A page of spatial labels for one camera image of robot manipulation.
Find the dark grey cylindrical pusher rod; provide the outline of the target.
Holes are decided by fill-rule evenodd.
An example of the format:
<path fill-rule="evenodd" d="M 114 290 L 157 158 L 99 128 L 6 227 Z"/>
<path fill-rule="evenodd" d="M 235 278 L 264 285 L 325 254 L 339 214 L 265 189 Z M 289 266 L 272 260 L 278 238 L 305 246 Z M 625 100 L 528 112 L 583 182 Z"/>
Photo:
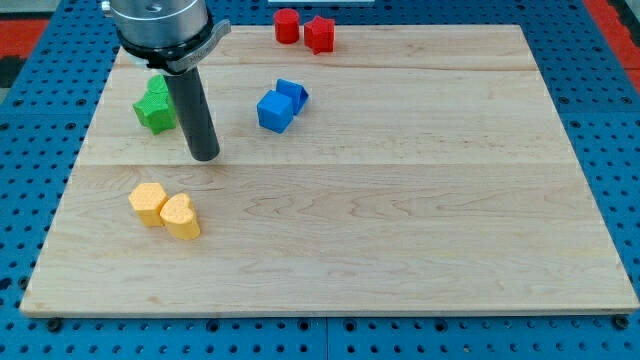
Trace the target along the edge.
<path fill-rule="evenodd" d="M 214 159 L 220 145 L 198 69 L 164 79 L 191 156 L 202 162 Z"/>

